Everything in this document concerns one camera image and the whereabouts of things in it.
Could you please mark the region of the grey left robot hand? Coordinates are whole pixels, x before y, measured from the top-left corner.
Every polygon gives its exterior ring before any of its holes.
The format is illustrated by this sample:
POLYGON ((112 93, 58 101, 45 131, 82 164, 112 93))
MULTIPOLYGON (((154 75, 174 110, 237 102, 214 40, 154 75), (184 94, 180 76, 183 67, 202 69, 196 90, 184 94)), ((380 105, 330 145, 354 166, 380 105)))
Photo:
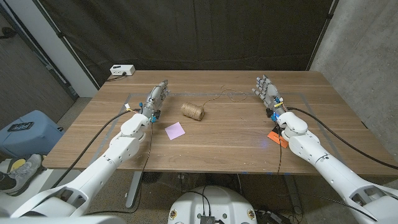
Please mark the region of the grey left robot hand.
POLYGON ((162 103, 170 93, 167 85, 168 80, 160 82, 148 94, 146 101, 140 104, 141 114, 146 116, 151 123, 159 118, 162 103))

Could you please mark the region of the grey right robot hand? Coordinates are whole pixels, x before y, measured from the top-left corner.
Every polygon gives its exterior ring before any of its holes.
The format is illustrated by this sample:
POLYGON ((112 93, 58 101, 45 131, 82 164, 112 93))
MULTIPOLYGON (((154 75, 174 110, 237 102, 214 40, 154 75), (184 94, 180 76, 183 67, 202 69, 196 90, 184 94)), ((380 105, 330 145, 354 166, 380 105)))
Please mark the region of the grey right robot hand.
POLYGON ((252 92, 263 101, 267 117, 277 121, 281 114, 287 112, 283 97, 281 97, 277 87, 266 75, 263 75, 262 78, 257 77, 256 81, 256 87, 252 89, 252 92))

